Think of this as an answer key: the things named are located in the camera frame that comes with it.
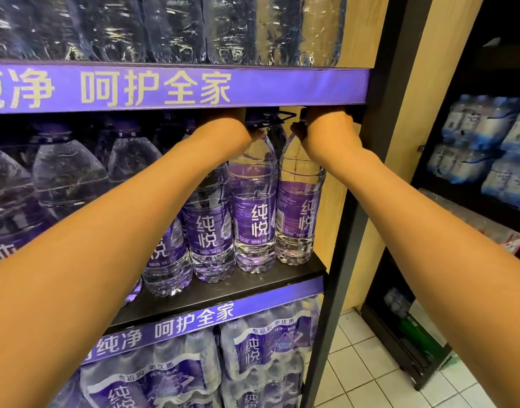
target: floor tile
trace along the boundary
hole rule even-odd
[[[353,311],[339,317],[339,326],[352,344],[373,336],[373,331],[358,312]]]
[[[466,367],[462,361],[442,369],[441,373],[449,380],[458,392],[469,388],[477,382],[477,379],[475,379],[468,367]]]
[[[328,360],[345,391],[353,390],[373,379],[352,347],[330,354]]]
[[[392,408],[375,381],[348,392],[347,396],[354,408]]]
[[[339,351],[340,349],[351,346],[351,343],[341,330],[341,327],[337,325],[336,332],[333,336],[332,346],[330,347],[330,354],[335,351]]]
[[[488,397],[483,387],[475,384],[462,392],[462,397],[472,406],[472,408],[496,408],[494,402]]]
[[[354,349],[374,378],[382,377],[399,368],[396,361],[376,337],[356,344]]]
[[[436,408],[470,408],[470,406],[460,395],[455,395],[453,398],[436,405]]]
[[[332,398],[336,398],[344,393],[345,391],[343,391],[343,388],[341,388],[341,384],[339,384],[332,367],[328,362],[326,362],[324,373],[322,374],[322,379],[320,380],[319,391],[317,392],[317,397],[315,398],[315,406],[325,403],[326,401]]]
[[[394,371],[376,380],[394,408],[429,408],[430,404],[411,379],[402,370]]]
[[[342,396],[332,399],[331,401],[328,401],[322,405],[318,405],[318,408],[353,408],[353,407],[352,407],[351,403],[349,402],[349,398],[347,398],[346,395],[342,395]]]
[[[432,375],[426,386],[420,391],[430,405],[436,405],[456,395],[456,390],[438,371]]]

